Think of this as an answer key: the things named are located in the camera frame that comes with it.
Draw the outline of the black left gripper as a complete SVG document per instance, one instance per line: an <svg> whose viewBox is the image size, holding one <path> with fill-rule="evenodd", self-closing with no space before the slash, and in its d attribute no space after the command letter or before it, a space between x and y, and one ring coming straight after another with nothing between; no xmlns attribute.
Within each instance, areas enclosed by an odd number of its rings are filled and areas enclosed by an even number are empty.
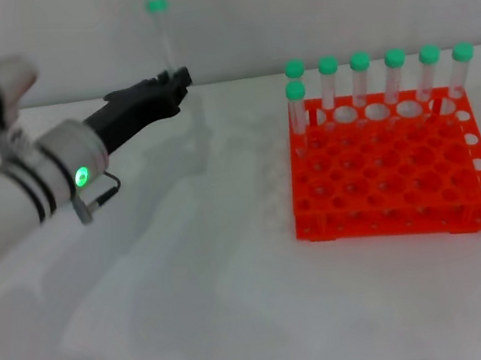
<svg viewBox="0 0 481 360"><path fill-rule="evenodd" d="M84 124L104 143L107 154L112 154L149 124L177 115L192 84L187 67L164 70L155 78L109 93L106 104Z"/></svg>

